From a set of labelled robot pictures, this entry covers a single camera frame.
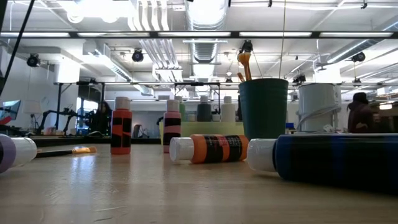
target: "table surface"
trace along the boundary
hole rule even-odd
[[[245,162],[173,164],[160,145],[96,147],[0,174],[0,223],[398,223],[391,195],[286,182]]]

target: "monitor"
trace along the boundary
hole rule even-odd
[[[12,120],[16,120],[20,105],[21,105],[20,100],[3,102],[2,110],[0,110],[0,120],[6,118],[8,116],[10,116]]]

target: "paintbrush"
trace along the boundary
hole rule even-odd
[[[242,53],[238,55],[238,59],[244,67],[244,74],[246,76],[246,81],[251,80],[250,68],[248,69],[250,56],[251,56],[250,53]]]
[[[241,80],[241,82],[244,82],[244,78],[243,78],[242,73],[238,72],[238,77]]]
[[[37,153],[36,158],[64,156],[64,155],[70,155],[70,154],[96,153],[96,152],[97,152],[97,148],[95,148],[94,146],[80,147],[80,148],[75,148],[75,149],[71,149],[71,150],[39,152],[39,153]]]

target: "dark green cup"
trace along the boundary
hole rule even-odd
[[[287,87],[280,78],[249,80],[239,85],[244,135],[276,139],[285,134]]]

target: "orange paint bottle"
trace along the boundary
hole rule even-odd
[[[245,136],[192,134],[170,142],[172,161],[191,160],[193,164],[234,162],[247,156],[249,141]]]
[[[127,97],[116,97],[115,110],[112,112],[112,154],[130,154],[131,119],[130,99]]]

